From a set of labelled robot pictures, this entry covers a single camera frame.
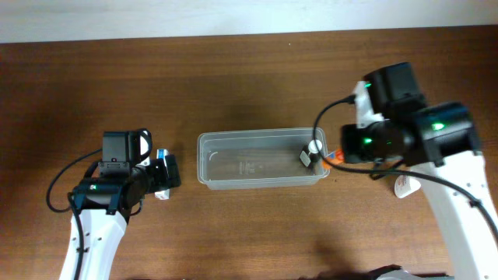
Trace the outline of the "white blue medicine box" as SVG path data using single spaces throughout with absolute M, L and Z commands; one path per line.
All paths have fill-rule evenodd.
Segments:
M 165 166 L 167 166 L 166 156 L 168 156 L 168 155 L 169 155 L 169 151 L 167 149 L 157 149 L 156 158 L 162 159 L 164 161 Z M 168 200 L 170 198 L 170 190 L 156 191 L 154 193 L 154 195 L 155 195 L 155 198 L 157 198 L 157 199 Z

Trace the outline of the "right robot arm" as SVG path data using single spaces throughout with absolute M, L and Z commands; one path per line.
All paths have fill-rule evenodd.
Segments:
M 497 277 L 497 213 L 468 108 L 429 106 L 408 62 L 373 71 L 352 91 L 356 123 L 341 130 L 346 163 L 401 160 L 418 180 L 456 279 Z

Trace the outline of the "white spray bottle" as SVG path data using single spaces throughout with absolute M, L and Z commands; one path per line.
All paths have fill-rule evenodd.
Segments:
M 397 198 L 405 198 L 410 194 L 418 191 L 421 183 L 414 177 L 400 175 L 394 185 L 395 195 Z

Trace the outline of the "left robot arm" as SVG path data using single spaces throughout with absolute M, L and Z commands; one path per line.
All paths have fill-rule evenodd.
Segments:
M 158 149 L 152 157 L 152 151 L 145 128 L 104 132 L 101 159 L 68 193 L 72 219 L 62 279 L 109 278 L 129 220 L 146 195 L 167 200 L 170 189 L 181 185 L 175 156 Z

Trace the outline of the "dark bottle white cap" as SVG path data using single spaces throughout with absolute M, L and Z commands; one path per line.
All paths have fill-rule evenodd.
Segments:
M 299 160 L 306 167 L 311 168 L 317 163 L 321 156 L 321 150 L 323 148 L 323 144 L 319 140 L 311 140 L 308 144 L 306 144 L 300 154 Z

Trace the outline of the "orange tube white cap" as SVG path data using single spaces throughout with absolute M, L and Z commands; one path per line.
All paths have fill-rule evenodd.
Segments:
M 326 160 L 328 162 L 330 162 L 334 165 L 340 165 L 340 164 L 343 164 L 345 162 L 344 152 L 342 151 L 342 149 L 336 149 L 335 151 L 330 152 L 327 155 L 324 155 L 324 157 L 326 158 Z M 331 169 L 331 166 L 329 164 L 327 164 L 326 161 L 323 159 L 321 160 L 321 166 L 324 170 Z

